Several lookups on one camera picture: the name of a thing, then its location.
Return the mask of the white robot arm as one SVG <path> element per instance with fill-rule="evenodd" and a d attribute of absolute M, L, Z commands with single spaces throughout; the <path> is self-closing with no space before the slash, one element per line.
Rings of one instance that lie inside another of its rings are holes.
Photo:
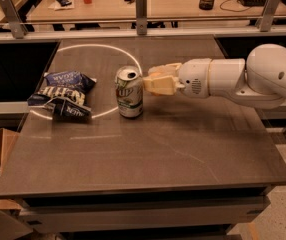
<path fill-rule="evenodd" d="M 192 98 L 224 97 L 236 104 L 272 109 L 286 101 L 286 48 L 264 44 L 245 59 L 192 59 L 152 67 L 144 89 Z"/>

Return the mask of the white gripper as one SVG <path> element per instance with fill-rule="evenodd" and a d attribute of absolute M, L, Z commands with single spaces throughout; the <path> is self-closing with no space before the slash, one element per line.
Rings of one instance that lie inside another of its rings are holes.
<path fill-rule="evenodd" d="M 181 89 L 185 96 L 207 98 L 211 62 L 211 59 L 205 58 L 192 59 L 183 65 L 170 63 L 154 66 L 148 70 L 149 76 L 143 78 L 144 89 L 156 95 L 167 96 L 174 95 L 178 89 Z"/>

